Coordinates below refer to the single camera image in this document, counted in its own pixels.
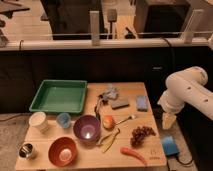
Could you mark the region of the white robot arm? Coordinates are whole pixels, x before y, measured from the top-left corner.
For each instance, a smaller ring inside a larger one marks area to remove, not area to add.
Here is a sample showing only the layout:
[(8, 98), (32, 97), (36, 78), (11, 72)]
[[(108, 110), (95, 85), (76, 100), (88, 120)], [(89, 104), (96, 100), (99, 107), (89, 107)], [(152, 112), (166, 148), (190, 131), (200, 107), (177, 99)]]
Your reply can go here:
[(207, 72), (198, 66), (174, 72), (166, 78), (167, 89), (157, 102), (163, 109), (164, 130), (172, 127), (186, 103), (213, 120), (213, 92), (205, 88), (207, 82)]

